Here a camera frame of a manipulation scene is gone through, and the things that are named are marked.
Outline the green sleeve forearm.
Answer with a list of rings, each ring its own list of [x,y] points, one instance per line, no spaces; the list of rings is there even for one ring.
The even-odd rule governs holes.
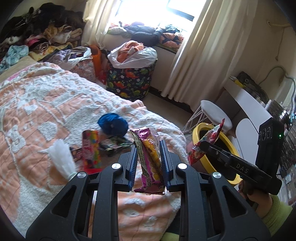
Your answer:
[[[262,221],[269,229],[271,236],[274,236],[292,212],[292,207],[280,201],[276,195],[271,195],[271,199],[273,201],[271,209]]]

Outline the right hand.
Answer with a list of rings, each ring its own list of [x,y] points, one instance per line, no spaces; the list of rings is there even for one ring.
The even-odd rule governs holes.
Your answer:
[[[255,212],[260,218],[264,218],[273,205],[273,200],[268,193],[262,193],[258,190],[250,191],[251,186],[244,180],[239,183],[239,193],[240,195],[246,199],[248,197],[249,200],[258,204]]]

